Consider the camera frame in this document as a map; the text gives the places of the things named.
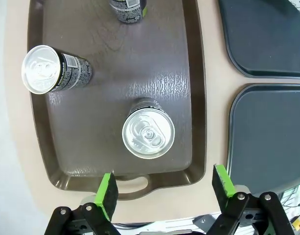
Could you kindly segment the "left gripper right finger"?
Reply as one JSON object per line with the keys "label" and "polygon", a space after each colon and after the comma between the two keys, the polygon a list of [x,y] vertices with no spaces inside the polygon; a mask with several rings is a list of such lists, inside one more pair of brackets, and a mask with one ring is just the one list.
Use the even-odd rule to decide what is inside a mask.
{"label": "left gripper right finger", "polygon": [[290,221],[274,192],[264,192],[259,197],[237,192],[222,164],[213,166],[212,187],[221,214],[208,230],[209,235],[233,235],[239,226],[252,226],[257,235],[293,234]]}

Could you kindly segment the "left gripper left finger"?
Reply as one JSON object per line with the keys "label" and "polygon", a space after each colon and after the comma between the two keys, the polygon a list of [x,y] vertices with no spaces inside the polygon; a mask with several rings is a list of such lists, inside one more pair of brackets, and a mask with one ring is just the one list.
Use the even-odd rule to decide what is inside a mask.
{"label": "left gripper left finger", "polygon": [[104,174],[93,202],[77,209],[57,207],[49,220],[46,235],[118,235],[111,220],[115,212],[118,188],[114,173]]}

